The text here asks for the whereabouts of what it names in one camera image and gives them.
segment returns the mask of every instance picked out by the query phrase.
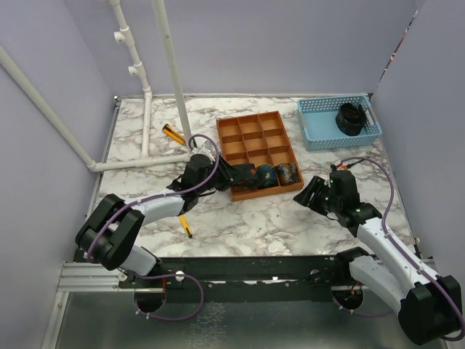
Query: dark blue object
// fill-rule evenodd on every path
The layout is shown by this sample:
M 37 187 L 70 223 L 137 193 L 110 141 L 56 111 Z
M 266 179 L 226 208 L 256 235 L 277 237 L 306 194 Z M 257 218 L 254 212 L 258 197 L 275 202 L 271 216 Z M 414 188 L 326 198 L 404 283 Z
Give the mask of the dark blue object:
M 268 164 L 258 166 L 256 168 L 256 174 L 259 177 L 258 189 L 272 188 L 278 185 L 278 178 L 276 177 L 276 171 L 273 166 Z

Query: lavender wall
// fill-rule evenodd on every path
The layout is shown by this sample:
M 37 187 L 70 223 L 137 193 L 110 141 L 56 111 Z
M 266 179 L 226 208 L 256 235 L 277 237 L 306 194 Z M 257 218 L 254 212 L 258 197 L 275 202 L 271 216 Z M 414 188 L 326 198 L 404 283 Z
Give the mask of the lavender wall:
M 463 0 L 426 1 L 373 98 L 413 232 L 463 299 L 464 16 Z
M 106 1 L 63 0 L 111 91 L 141 95 Z M 416 0 L 166 0 L 185 92 L 373 92 Z M 155 93 L 171 79 L 150 0 L 121 0 Z
M 61 0 L 8 1 L 0 43 L 95 158 L 112 94 Z M 0 348 L 40 348 L 95 176 L 0 68 Z

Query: blue plastic basket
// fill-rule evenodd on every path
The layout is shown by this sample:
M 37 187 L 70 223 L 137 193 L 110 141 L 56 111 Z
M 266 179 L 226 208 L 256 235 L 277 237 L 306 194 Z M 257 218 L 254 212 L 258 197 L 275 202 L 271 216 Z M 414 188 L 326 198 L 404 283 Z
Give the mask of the blue plastic basket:
M 361 104 L 366 113 L 367 123 L 358 136 L 347 136 L 336 125 L 336 115 L 344 103 L 352 103 L 355 107 Z M 370 101 L 364 95 L 308 98 L 298 100 L 297 105 L 300 130 L 308 151 L 370 145 L 382 133 Z

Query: orange tray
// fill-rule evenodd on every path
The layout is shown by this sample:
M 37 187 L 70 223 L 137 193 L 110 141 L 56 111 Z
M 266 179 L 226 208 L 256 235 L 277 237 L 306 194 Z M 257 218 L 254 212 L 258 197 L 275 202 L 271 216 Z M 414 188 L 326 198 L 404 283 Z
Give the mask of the orange tray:
M 299 165 L 278 111 L 220 119 L 217 120 L 217 129 L 223 157 L 230 165 L 254 164 L 258 167 L 270 164 L 276 167 L 284 162 L 294 162 L 297 166 L 297 183 L 281 185 L 278 181 L 279 186 L 266 189 L 232 188 L 233 201 L 287 193 L 304 187 Z

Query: marble floor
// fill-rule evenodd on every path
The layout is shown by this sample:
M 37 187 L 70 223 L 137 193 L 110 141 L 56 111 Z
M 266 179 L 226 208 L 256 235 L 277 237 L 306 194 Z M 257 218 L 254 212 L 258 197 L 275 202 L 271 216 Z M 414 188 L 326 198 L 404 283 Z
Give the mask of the marble floor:
M 371 147 L 307 152 L 297 123 L 298 98 L 238 97 L 186 99 L 193 133 L 205 134 L 218 142 L 216 119 L 267 111 L 279 111 L 291 141 L 305 185 L 312 176 L 327 177 L 330 164 L 348 156 L 370 156 L 386 164 L 381 143 Z M 142 99 L 124 99 L 116 121 L 108 161 L 138 158 L 142 141 Z M 187 151 L 162 131 L 169 123 L 182 129 L 174 99 L 154 99 L 150 128 L 150 155 L 167 156 Z M 139 169 L 106 171 L 99 198 L 115 193 L 123 198 L 148 196 L 164 189 L 182 174 L 185 164 L 167 164 Z M 389 184 L 383 174 L 367 164 L 352 168 L 361 199 L 383 212 L 389 199 Z M 318 215 L 292 201 L 297 194 L 285 193 L 232 202 L 230 193 L 201 198 L 186 214 L 194 237 L 188 239 L 178 217 L 146 225 L 136 244 L 159 257 L 269 256 L 335 254 L 363 246 L 337 222 Z M 393 231 L 413 249 L 408 224 L 396 195 L 388 216 Z

